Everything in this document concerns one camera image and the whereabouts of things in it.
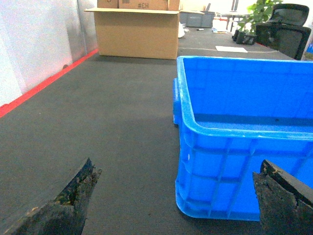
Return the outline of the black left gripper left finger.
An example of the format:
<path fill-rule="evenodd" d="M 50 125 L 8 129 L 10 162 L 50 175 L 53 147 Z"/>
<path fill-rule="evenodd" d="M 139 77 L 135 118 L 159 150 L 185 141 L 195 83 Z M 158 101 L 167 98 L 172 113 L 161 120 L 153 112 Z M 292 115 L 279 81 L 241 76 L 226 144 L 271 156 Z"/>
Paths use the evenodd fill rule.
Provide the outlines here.
<path fill-rule="evenodd" d="M 2 235 L 80 235 L 89 201 L 102 173 L 87 158 L 76 175 L 55 196 L 26 210 Z"/>

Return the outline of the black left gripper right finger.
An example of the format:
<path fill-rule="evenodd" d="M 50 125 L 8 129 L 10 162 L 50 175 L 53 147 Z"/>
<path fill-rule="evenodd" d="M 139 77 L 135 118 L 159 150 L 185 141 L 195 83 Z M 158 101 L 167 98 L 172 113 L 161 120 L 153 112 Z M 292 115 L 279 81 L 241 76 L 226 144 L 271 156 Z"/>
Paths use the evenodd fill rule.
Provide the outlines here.
<path fill-rule="evenodd" d="M 263 160 L 252 174 L 266 235 L 311 235 L 313 189 L 274 163 Z"/>

